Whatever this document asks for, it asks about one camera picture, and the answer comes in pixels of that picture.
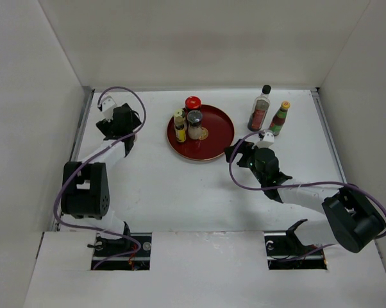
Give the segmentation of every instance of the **red label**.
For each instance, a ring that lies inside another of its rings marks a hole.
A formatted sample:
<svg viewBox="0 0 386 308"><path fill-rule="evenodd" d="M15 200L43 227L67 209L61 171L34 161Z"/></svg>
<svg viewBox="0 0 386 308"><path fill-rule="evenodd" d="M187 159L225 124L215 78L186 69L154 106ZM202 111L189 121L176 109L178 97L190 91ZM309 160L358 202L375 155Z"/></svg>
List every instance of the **red label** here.
<svg viewBox="0 0 386 308"><path fill-rule="evenodd" d="M251 128L254 130L259 130L265 116L265 110L255 110L253 114L253 122L251 123Z"/></svg>

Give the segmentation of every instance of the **wire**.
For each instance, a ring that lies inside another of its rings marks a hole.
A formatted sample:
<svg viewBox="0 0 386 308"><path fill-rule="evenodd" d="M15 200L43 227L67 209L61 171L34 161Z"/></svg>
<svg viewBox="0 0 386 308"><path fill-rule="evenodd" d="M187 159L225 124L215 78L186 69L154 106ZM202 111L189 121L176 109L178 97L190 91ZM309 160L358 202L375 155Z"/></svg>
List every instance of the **wire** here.
<svg viewBox="0 0 386 308"><path fill-rule="evenodd" d="M372 202L374 202L376 204L376 206L383 212L384 216L385 216L385 219L386 219L386 209L385 207L376 199L374 198L373 196L371 196L368 192L358 188L357 186L353 185L353 184L346 184L346 183L342 183L342 182L334 182L334 181L324 181L324 182L314 182L314 183L305 183L305 184L292 184L292 185L278 185L278 186L272 186L272 187L261 187L261 188L253 188L253 187L247 187L247 186L244 186L240 183L238 183L238 181L236 181L235 177L233 176L233 172L231 170L231 165L233 164L233 160L234 160L234 157L236 156L236 153L237 153L237 150L239 149L239 147L242 145L242 143L250 136L253 136L253 135L256 135L256 134L259 134L261 133L261 131L259 132L253 132L253 133L249 133L248 135L244 136L244 138L242 138L236 145L236 147L234 148L233 150L233 153L231 154L231 157L230 157L230 161L229 161L229 173L230 173L230 177L231 179L233 180L233 182L243 188L243 189L247 189L249 191L270 191L272 189L279 189L279 188L298 188L298 187L311 187L311 186L320 186L320 185L339 185L339 186L343 186L343 187L347 187L348 189L351 189L353 191L356 191L360 194L363 194L364 196L366 196L367 198L369 198ZM379 234L378 236L376 236L375 238L376 239L380 239L382 237L385 237L386 236L386 229L383 233Z"/></svg>
<svg viewBox="0 0 386 308"><path fill-rule="evenodd" d="M311 252L308 252L308 253L306 253L304 255L300 255L299 257L294 257L294 258L289 258L289 259L280 259L280 260L278 260L278 262L291 262L291 261L298 261L298 260L301 260L301 259L304 260L309 255L312 255L315 252L319 252L320 250L323 250L324 248L327 248L327 247L330 247L330 246L334 246L334 245L335 244L327 244L327 245L324 245L324 246L321 246L321 247L317 247L316 249L312 250Z"/></svg>
<svg viewBox="0 0 386 308"><path fill-rule="evenodd" d="M69 228L77 228L77 229L85 229L85 230L95 230L95 231L98 231L98 232L101 232L101 233L105 233L105 234L110 234L110 235L114 235L114 236L119 236L119 237L122 237L124 239L127 239L133 243L136 244L136 249L130 251L130 252L122 252L122 253L118 253L116 255L111 255L109 257L106 257L104 258L103 260L100 260L98 263L95 264L95 266L93 267L93 270L95 270L99 265L101 265L102 263L104 263L105 261L111 259L111 258L114 258L114 257L120 257L122 255L131 255L133 253L137 253L141 248L142 248L142 245L134 238L130 237L130 236L127 236L127 235L124 235L124 234L119 234L119 233L115 233L115 232L111 232L111 231L107 231L107 230L104 230L104 229L101 229L101 228L97 228L97 227L88 227L88 226L79 226L79 225L73 225L71 223L66 223L64 222L58 215L58 208L59 208L59 203L60 203L60 200L62 199L62 194L65 192L66 188L68 187L68 185L75 179L76 175L87 165L89 164L90 162L92 162L95 158L99 157L100 155L106 153L111 147L115 146L116 144L118 144L119 142L122 142L124 139L127 139L133 135L135 135L136 133L138 133L144 126L144 124L146 123L146 108L142 102L142 100L140 99L140 97L134 93L132 90L126 88L126 87L110 87L110 88L107 88L106 90L104 90L100 97L99 97L99 100L97 101L97 105L99 106L100 102L101 102L101 98L108 92L108 91L111 91L111 90L115 90L115 89L121 89L121 90L125 90L127 92L130 92L132 93L136 98L137 100L139 101L140 105L142 106L142 109L143 109L143 121L142 121L142 124L132 133L129 133L127 134L126 136L123 136L119 139L117 139L115 142L111 143L110 146L106 147L105 149L97 152L95 155L93 155L92 157L90 157L89 159L87 159L86 161L84 161L71 175L70 177L68 177L68 179L66 180L66 182L62 185L62 188L60 189L59 193L57 194L56 196L56 199L55 199L55 203L53 204L53 216L55 217L55 220L61 224L61 225L64 225L64 226L67 226Z"/></svg>

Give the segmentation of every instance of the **red tray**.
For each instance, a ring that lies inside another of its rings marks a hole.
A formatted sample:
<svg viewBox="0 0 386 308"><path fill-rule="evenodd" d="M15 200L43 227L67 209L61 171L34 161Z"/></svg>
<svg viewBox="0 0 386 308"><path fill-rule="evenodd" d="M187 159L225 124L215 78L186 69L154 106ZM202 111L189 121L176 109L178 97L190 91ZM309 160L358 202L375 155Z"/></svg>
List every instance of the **red tray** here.
<svg viewBox="0 0 386 308"><path fill-rule="evenodd" d="M187 140L184 143L176 141L173 117L167 125L167 140L171 147L181 156L192 160L212 160L224 153L224 149L231 145L234 138L234 126L231 119L222 110L201 105L203 120L202 127L208 134L201 140L192 140L186 132Z"/></svg>

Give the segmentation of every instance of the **table surface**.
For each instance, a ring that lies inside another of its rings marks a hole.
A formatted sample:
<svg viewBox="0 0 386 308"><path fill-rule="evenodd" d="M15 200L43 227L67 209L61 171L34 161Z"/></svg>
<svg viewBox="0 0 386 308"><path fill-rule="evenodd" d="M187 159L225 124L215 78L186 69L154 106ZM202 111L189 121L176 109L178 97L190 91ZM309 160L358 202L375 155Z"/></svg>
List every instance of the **table surface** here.
<svg viewBox="0 0 386 308"><path fill-rule="evenodd" d="M153 231L150 271L89 271L93 232L48 232L26 297L37 307L386 307L386 274L374 243L359 254L326 249L328 270L270 271L263 233L302 218L321 227L322 214L268 200L229 178L224 158L200 163L169 147L166 125L186 97L223 109L235 124L234 142L259 90L143 92L147 122L130 155L109 172L111 206L133 232ZM80 148L93 152L103 136L95 94ZM113 93L140 111L131 94ZM300 180L340 180L310 91L274 90L270 123L284 100L292 103L272 149L281 170ZM257 187L247 169L238 180Z"/></svg>
<svg viewBox="0 0 386 308"><path fill-rule="evenodd" d="M118 105L129 103L141 113L130 94L110 94ZM269 200L260 191L246 191L230 179L224 156L196 162L170 148L166 128L173 112L195 95L203 104L225 111L235 125L235 143L249 133L247 122L258 89L141 92L147 121L131 153L109 171L110 206L132 232L245 231L287 229L299 219L326 222L313 210ZM79 159L97 149L103 135L95 124L103 118L95 94L88 115ZM316 106L309 90L273 90L265 119L267 128L282 101L291 108L281 134L271 149L281 170L304 182L340 180ZM237 180L259 187L248 169L233 166Z"/></svg>

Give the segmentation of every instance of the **white wall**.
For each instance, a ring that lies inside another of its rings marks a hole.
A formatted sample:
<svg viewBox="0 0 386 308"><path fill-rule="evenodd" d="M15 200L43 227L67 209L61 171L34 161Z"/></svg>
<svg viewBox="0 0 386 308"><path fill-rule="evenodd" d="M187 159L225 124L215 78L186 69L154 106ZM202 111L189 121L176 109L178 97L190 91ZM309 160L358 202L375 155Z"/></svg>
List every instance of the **white wall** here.
<svg viewBox="0 0 386 308"><path fill-rule="evenodd" d="M371 1L320 95L348 180L386 206L386 0Z"/></svg>
<svg viewBox="0 0 386 308"><path fill-rule="evenodd" d="M40 0L84 85L318 87L368 0Z"/></svg>
<svg viewBox="0 0 386 308"><path fill-rule="evenodd" d="M0 0L0 307L22 307L83 91L36 0Z"/></svg>

